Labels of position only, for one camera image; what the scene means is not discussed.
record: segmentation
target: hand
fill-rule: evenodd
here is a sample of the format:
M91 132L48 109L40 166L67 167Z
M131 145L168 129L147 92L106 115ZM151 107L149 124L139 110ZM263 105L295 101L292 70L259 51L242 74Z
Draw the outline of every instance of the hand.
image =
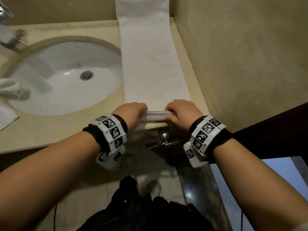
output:
M189 131L195 120L203 116L195 104L187 100L174 100L165 107L165 110L175 112L176 115L167 114L165 118L186 131Z
M112 114L119 115L126 122L128 131L134 130L139 124L144 111L148 110L145 103L126 103L117 107Z

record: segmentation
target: chrome faucet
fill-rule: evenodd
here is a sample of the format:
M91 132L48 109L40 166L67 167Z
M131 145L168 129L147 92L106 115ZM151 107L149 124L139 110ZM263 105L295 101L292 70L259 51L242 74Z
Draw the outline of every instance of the chrome faucet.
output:
M22 29L17 30L13 34L7 26L4 26L13 16L10 9L0 0L0 44L8 49L14 48L21 42L21 38L26 35L26 31Z

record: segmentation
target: countertop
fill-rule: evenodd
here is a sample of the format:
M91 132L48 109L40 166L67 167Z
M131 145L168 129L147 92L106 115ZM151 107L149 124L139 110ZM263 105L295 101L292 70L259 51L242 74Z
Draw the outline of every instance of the countertop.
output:
M170 19L171 34L185 76L192 101L208 115L209 111L201 89L191 66L174 20ZM55 23L10 26L12 31L23 29L28 35L14 51L0 46L0 78L20 58L48 45L63 41L88 41L100 43L107 41L120 48L120 29L117 20L91 21L75 23ZM21 112L13 108L6 99L0 103L11 107L19 119L0 131L0 154L48 146L81 131L92 120L111 113L116 107L124 104L123 84L103 101L80 111L58 115L38 116ZM159 128L171 123L141 123L136 131Z

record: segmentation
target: sink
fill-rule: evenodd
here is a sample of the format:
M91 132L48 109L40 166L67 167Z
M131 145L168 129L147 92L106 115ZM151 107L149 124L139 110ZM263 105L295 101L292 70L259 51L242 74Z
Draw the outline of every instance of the sink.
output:
M19 61L7 77L20 82L21 99L10 99L16 109L54 116L99 103L122 83L120 50L90 42L62 42Z

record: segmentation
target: black cable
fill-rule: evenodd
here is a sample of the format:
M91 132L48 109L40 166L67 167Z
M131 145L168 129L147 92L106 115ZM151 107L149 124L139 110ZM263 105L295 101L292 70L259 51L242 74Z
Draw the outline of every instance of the black cable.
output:
M242 211L242 215L241 215L241 231L243 231L243 211Z
M56 212L57 212L57 206L58 206L58 204L56 204L56 206L55 206L55 213L54 213L54 231L56 231Z

